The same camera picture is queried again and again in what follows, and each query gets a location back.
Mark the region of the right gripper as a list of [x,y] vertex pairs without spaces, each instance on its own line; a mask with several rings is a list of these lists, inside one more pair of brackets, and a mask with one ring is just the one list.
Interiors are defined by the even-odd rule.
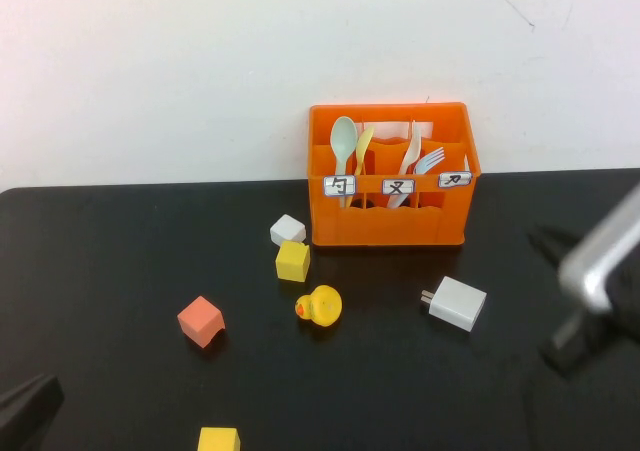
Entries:
[[[554,269],[580,242],[576,233],[549,225],[535,225],[528,232],[531,247]],[[621,267],[607,281],[612,320],[639,342],[639,269]],[[615,338],[616,329],[601,316],[577,311],[542,344],[542,359],[553,371],[568,377],[601,353]]]

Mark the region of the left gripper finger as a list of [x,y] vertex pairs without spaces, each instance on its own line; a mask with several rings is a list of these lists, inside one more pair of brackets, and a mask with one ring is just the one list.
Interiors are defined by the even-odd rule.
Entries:
[[54,375],[40,374],[28,379],[27,381],[14,386],[1,394],[1,404],[9,405],[14,401],[38,395],[42,389],[45,389],[55,381]]
[[40,450],[63,402],[61,384],[55,379],[30,399],[1,404],[1,449]]

